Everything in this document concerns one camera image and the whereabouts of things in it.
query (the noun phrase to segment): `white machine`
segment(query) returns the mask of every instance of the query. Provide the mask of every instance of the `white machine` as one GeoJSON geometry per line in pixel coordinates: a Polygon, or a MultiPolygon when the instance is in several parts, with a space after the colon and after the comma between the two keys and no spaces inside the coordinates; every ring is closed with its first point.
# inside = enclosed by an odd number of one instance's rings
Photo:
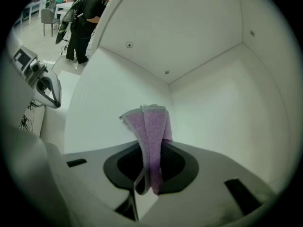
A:
{"type": "MultiPolygon", "coordinates": [[[[245,226],[274,201],[266,198],[242,218],[230,211],[230,199],[221,201],[226,192],[217,194],[201,181],[203,201],[195,202],[202,193],[192,184],[187,190],[195,192],[187,196],[167,194],[153,206],[143,204],[149,214],[139,223],[121,216],[110,200],[125,198],[124,192],[105,178],[102,188],[85,184],[80,174],[71,174],[56,146],[17,128],[33,98],[60,107],[61,88],[37,55],[22,47],[12,59],[8,50],[0,71],[1,138],[9,146],[3,155],[24,195],[55,225],[245,226]]],[[[65,153],[68,159],[81,152],[94,157],[94,150],[104,148],[105,156],[111,146],[129,147],[135,136],[118,117],[139,105],[159,104],[170,113],[175,141],[232,159],[278,194],[302,153],[301,65],[296,39],[270,0],[112,0],[71,100],[65,153]]],[[[216,181],[225,177],[220,167],[229,165],[209,164],[202,172],[216,181]]],[[[89,174],[82,172],[84,179],[89,174]]]]}

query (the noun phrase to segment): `black pants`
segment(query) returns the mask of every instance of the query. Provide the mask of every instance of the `black pants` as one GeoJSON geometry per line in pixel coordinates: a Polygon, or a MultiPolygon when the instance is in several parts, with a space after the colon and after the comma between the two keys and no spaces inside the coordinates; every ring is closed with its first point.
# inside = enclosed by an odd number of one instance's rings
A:
{"type": "Polygon", "coordinates": [[[89,45],[90,38],[80,39],[73,33],[71,34],[71,39],[67,47],[66,58],[69,60],[74,59],[74,50],[76,50],[77,61],[79,64],[85,63],[88,61],[86,57],[86,49],[89,45]]]}

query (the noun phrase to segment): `floor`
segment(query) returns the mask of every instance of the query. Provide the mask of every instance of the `floor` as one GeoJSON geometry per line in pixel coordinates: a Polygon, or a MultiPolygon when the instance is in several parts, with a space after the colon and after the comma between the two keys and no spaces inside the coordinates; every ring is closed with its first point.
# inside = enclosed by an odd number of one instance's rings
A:
{"type": "MultiPolygon", "coordinates": [[[[18,23],[15,25],[14,29],[23,46],[38,54],[38,59],[42,63],[46,64],[48,68],[52,68],[55,64],[53,71],[58,76],[61,71],[67,71],[76,75],[82,74],[85,66],[65,60],[66,51],[64,50],[64,47],[68,42],[61,41],[59,44],[55,44],[59,30],[57,25],[53,30],[53,36],[51,36],[51,25],[46,24],[45,36],[43,36],[43,24],[41,23],[41,19],[38,18],[38,13],[35,13],[32,15],[31,24],[28,24],[27,20],[22,24],[18,23]]],[[[64,38],[69,40],[70,36],[71,32],[68,31],[64,38]]],[[[87,50],[88,58],[90,56],[92,39],[90,40],[87,50]]]]}

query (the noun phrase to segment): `screw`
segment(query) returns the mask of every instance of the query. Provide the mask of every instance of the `screw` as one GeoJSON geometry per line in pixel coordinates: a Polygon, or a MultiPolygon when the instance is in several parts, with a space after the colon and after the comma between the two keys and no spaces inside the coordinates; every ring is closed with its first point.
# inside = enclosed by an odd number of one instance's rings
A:
{"type": "Polygon", "coordinates": [[[128,49],[132,48],[133,46],[134,46],[133,42],[131,42],[131,41],[126,42],[126,47],[128,49]]]}

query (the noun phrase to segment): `white floor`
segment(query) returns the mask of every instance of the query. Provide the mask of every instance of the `white floor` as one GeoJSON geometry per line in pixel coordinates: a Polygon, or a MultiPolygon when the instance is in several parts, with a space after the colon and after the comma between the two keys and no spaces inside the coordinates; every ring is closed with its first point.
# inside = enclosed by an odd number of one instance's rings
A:
{"type": "MultiPolygon", "coordinates": [[[[38,13],[32,15],[31,24],[28,24],[28,20],[22,24],[18,23],[15,26],[15,31],[18,38],[22,41],[23,46],[32,50],[38,54],[38,59],[52,68],[53,71],[59,76],[61,71],[67,71],[73,74],[81,75],[84,70],[84,66],[78,63],[67,62],[65,60],[66,51],[64,47],[67,45],[66,41],[61,41],[59,44],[55,44],[58,34],[58,26],[53,30],[53,37],[51,33],[51,25],[45,24],[45,36],[43,36],[43,24],[41,19],[38,19],[38,13]]],[[[65,39],[69,40],[71,32],[68,31],[65,35],[65,39]]],[[[91,42],[88,46],[87,56],[89,58],[91,42]]]]}

